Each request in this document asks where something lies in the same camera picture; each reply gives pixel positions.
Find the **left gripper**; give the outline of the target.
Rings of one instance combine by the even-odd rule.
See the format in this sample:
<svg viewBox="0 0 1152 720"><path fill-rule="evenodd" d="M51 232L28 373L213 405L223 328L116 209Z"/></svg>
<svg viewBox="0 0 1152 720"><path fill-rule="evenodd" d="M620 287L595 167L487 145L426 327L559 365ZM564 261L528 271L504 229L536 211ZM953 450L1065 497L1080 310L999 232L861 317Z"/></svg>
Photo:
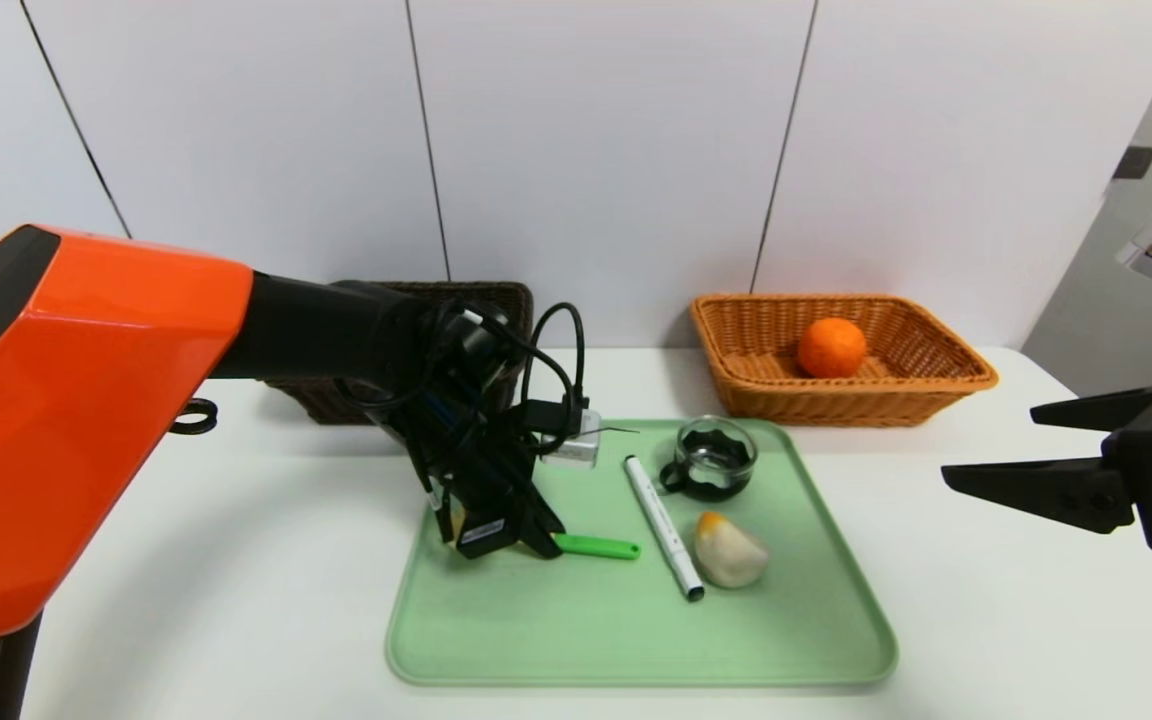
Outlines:
<svg viewBox="0 0 1152 720"><path fill-rule="evenodd" d="M556 511L532 484L531 452L468 452L454 460L453 491L465 520L456 548L477 559L522 541L543 559L558 559L563 550L556 536L566 529ZM445 544L454 543L449 477L434 482L434 516Z"/></svg>

